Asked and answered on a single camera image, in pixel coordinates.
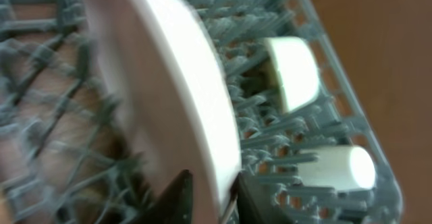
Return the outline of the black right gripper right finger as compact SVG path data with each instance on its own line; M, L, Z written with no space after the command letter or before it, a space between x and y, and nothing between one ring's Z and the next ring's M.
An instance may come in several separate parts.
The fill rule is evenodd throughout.
M234 184L239 224L286 224L287 216L272 205L266 189L249 173L239 173Z

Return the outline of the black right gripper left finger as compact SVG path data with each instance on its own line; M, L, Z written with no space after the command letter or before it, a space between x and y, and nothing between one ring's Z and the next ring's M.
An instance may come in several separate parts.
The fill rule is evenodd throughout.
M193 175L182 170L166 187L156 203L139 214L131 224L191 224Z

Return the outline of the small white upturned cup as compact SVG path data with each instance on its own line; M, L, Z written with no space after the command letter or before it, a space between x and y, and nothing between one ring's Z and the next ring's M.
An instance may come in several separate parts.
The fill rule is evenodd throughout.
M370 190L375 186L375 164L360 146L324 146L302 153L317 157L298 164L298 174L305 186L332 187L338 192Z

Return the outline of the large white upturned bowl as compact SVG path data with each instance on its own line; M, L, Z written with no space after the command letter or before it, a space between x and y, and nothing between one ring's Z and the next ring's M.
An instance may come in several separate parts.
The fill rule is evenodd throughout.
M283 113L293 113L317 100L320 77L308 43L297 36L265 38L269 81L276 86Z

